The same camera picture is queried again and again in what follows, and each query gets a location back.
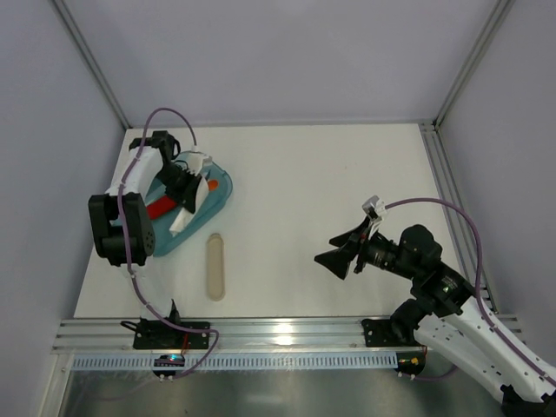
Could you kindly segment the aluminium rail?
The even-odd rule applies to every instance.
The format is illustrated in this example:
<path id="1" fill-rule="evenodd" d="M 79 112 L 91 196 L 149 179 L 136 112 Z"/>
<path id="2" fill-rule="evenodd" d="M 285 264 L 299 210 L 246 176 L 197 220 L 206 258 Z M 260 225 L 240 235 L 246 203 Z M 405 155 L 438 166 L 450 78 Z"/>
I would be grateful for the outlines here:
<path id="1" fill-rule="evenodd" d="M 208 318 L 219 332 L 220 349 L 366 348 L 361 321 L 366 317 Z M 71 319 L 62 321 L 52 350 L 108 352 L 133 349 L 134 333 L 121 321 L 138 319 Z"/>
<path id="2" fill-rule="evenodd" d="M 431 122 L 419 124 L 429 164 L 440 199 L 463 209 L 464 204 L 457 188 L 447 153 L 441 143 L 440 133 Z M 465 218 L 452 208 L 443 208 L 448 229 L 463 274 L 475 283 L 477 255 L 473 231 Z"/>

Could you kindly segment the aluminium front rail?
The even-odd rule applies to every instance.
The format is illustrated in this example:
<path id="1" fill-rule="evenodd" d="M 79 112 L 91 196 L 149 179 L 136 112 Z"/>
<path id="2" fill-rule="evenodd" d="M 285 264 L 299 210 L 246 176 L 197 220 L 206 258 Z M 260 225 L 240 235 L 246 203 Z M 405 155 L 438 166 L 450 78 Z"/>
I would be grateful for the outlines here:
<path id="1" fill-rule="evenodd" d="M 361 321 L 366 317 L 208 318 L 219 332 L 220 349 L 366 348 Z M 121 321 L 138 319 L 71 319 L 62 321 L 52 350 L 108 352 L 133 349 L 134 333 Z"/>

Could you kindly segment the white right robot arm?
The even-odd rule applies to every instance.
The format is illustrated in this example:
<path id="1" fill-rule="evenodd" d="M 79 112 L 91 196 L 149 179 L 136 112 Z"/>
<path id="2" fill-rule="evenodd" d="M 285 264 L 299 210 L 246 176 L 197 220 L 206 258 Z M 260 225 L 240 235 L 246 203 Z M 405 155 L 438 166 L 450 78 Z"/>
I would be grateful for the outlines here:
<path id="1" fill-rule="evenodd" d="M 424 226 L 406 228 L 398 242 L 365 219 L 330 240 L 314 260 L 340 279 L 367 265 L 406 278 L 411 298 L 389 318 L 406 344 L 432 348 L 477 381 L 505 416 L 553 416 L 555 368 L 526 347 L 475 296 L 470 282 L 441 260 L 442 247 Z"/>

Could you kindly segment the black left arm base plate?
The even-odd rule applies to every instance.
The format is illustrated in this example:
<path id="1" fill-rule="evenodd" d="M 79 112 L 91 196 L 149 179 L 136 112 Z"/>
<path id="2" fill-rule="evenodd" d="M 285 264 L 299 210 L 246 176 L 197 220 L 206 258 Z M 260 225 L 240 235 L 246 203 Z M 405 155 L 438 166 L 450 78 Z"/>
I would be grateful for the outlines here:
<path id="1" fill-rule="evenodd" d="M 183 320 L 174 302 L 172 302 L 172 308 L 166 320 L 177 326 L 201 330 L 201 332 L 183 332 L 181 330 L 171 328 L 161 321 L 148 321 L 144 318 L 140 318 L 138 322 L 121 321 L 120 325 L 134 333 L 133 349 L 135 350 L 206 350 L 209 348 L 208 337 L 211 326 L 208 321 Z"/>

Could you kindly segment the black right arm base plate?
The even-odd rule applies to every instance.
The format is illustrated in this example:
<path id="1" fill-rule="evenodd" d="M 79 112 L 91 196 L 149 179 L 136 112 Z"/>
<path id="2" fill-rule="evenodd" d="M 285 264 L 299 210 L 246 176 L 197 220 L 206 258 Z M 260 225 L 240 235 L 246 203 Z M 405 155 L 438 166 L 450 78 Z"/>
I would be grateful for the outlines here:
<path id="1" fill-rule="evenodd" d="M 415 299 L 403 302 L 387 319 L 363 319 L 361 326 L 367 348 L 418 347 L 414 330 L 426 316 Z"/>

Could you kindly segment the white paper napkin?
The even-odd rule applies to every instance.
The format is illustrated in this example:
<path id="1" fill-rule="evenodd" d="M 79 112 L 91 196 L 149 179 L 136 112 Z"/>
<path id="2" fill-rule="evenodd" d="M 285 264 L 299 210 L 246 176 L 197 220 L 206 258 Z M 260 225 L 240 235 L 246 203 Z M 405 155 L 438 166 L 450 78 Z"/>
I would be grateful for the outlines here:
<path id="1" fill-rule="evenodd" d="M 202 152 L 188 152 L 182 168 L 168 196 L 181 208 L 169 227 L 173 237 L 178 236 L 194 220 L 209 195 L 209 181 L 202 173 L 212 164 L 212 158 Z"/>

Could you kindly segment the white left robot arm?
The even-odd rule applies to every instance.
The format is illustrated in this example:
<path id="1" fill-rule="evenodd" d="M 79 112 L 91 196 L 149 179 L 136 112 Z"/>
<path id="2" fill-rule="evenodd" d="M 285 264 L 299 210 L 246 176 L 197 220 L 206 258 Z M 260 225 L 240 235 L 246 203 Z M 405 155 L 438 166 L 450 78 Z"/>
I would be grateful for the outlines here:
<path id="1" fill-rule="evenodd" d="M 208 157 L 194 145 L 185 161 L 178 162 L 180 150 L 180 143 L 167 130 L 133 139 L 124 171 L 104 193 L 89 198 L 88 210 L 96 252 L 128 279 L 147 314 L 140 322 L 155 319 L 174 331 L 195 334 L 195 329 L 181 325 L 175 302 L 162 283 L 146 274 L 156 249 L 156 233 L 145 204 L 152 182 L 159 181 L 179 208 L 169 227 L 173 236 L 195 219 L 209 195 L 208 180 L 202 174 Z"/>

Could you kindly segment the red flat plastic object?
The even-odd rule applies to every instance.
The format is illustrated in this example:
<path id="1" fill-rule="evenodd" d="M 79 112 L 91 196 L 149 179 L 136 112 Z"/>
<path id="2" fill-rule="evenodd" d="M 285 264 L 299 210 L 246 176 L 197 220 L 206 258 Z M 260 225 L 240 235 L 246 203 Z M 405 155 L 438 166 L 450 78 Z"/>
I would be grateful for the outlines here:
<path id="1" fill-rule="evenodd" d="M 147 206 L 150 220 L 158 219 L 177 207 L 177 203 L 164 195 Z"/>

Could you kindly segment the aluminium right side rail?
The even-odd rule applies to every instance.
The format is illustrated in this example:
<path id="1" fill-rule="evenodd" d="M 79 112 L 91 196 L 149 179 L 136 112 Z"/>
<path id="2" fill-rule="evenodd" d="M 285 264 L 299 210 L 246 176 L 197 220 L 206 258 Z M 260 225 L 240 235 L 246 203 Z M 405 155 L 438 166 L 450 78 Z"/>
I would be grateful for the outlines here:
<path id="1" fill-rule="evenodd" d="M 431 122 L 419 124 L 429 164 L 440 199 L 463 209 L 464 204 L 457 188 L 447 153 L 441 143 L 440 133 Z M 465 218 L 452 208 L 443 208 L 448 229 L 463 274 L 475 283 L 477 255 L 473 231 Z"/>

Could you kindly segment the teal translucent plastic bin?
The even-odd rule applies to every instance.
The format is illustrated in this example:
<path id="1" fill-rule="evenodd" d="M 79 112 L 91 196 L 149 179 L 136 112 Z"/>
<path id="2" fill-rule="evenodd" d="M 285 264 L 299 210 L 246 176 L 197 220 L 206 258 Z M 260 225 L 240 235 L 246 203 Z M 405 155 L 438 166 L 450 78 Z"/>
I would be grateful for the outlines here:
<path id="1" fill-rule="evenodd" d="M 161 181 L 151 183 L 145 204 L 156 237 L 155 257 L 169 254 L 209 222 L 233 191 L 230 175 L 211 156 L 190 150 L 180 153 L 175 163 L 199 182 L 194 186 L 192 207 L 171 200 Z"/>

